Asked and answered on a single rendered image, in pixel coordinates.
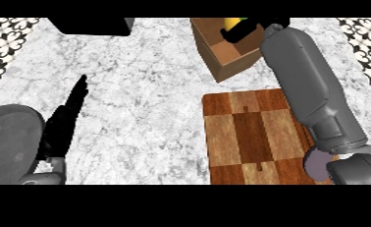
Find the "brown wooden cutting board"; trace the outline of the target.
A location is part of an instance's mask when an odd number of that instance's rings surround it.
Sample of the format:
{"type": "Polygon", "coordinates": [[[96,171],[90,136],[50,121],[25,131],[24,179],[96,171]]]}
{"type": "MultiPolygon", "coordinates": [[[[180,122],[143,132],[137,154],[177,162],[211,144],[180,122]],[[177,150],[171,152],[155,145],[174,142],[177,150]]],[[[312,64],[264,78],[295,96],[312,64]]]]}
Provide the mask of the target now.
{"type": "Polygon", "coordinates": [[[314,185],[304,158],[314,146],[279,88],[204,96],[211,182],[314,185]]]}

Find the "brown cardboard box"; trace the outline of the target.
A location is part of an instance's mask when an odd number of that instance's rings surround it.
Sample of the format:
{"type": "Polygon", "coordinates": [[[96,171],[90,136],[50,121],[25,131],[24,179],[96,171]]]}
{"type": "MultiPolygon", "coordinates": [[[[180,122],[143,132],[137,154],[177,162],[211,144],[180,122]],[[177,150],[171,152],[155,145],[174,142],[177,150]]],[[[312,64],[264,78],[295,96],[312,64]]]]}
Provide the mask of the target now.
{"type": "Polygon", "coordinates": [[[254,33],[239,43],[230,43],[221,35],[223,18],[192,18],[190,22],[199,54],[220,83],[259,60],[264,28],[257,26],[254,33]]]}

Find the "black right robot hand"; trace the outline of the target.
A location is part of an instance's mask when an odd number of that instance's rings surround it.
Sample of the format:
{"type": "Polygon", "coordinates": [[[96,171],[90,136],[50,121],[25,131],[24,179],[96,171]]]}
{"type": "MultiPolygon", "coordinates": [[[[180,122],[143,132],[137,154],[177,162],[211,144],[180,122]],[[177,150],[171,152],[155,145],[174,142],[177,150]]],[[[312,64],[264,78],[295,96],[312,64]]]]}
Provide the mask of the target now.
{"type": "Polygon", "coordinates": [[[243,21],[232,28],[232,30],[221,29],[221,35],[227,42],[239,43],[245,37],[255,32],[257,26],[268,28],[271,25],[279,25],[286,28],[290,24],[289,18],[243,18],[243,21]]]}

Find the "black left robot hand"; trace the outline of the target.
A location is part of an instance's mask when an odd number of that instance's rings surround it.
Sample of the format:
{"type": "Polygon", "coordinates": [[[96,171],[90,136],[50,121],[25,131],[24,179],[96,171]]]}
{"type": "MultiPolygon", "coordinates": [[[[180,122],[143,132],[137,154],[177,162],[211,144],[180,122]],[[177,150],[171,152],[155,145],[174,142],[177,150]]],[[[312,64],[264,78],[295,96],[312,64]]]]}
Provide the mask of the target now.
{"type": "Polygon", "coordinates": [[[87,93],[87,76],[83,75],[73,88],[65,104],[58,106],[46,121],[37,160],[65,157],[71,146],[75,122],[87,93]]]}

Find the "black box-shaped appliance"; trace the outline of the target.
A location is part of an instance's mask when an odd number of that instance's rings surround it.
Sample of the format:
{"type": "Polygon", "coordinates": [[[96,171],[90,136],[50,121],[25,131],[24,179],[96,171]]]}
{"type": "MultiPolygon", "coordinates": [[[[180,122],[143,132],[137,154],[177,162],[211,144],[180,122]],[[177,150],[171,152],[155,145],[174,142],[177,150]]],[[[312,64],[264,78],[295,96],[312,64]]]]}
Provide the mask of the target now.
{"type": "Polygon", "coordinates": [[[64,34],[130,36],[134,18],[49,18],[64,34]]]}

